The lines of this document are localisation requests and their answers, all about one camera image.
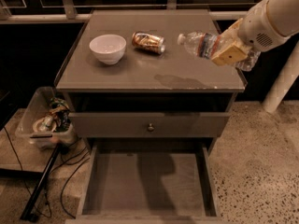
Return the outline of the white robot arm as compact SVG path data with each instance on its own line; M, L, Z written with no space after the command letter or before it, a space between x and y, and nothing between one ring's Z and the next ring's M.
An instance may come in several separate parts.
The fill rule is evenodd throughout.
M299 32L298 10L299 0L262 0L220 35L211 61L253 66L260 52L284 44Z

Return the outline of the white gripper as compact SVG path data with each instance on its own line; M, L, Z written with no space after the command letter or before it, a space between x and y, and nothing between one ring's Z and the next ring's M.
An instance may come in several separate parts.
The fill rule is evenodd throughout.
M252 7L247 15L235 21L222 34L226 42L219 44L212 53L211 61L218 66L234 64L248 57L251 47L265 52L284 44L289 37L281 35L270 22L267 5L270 0L262 0Z

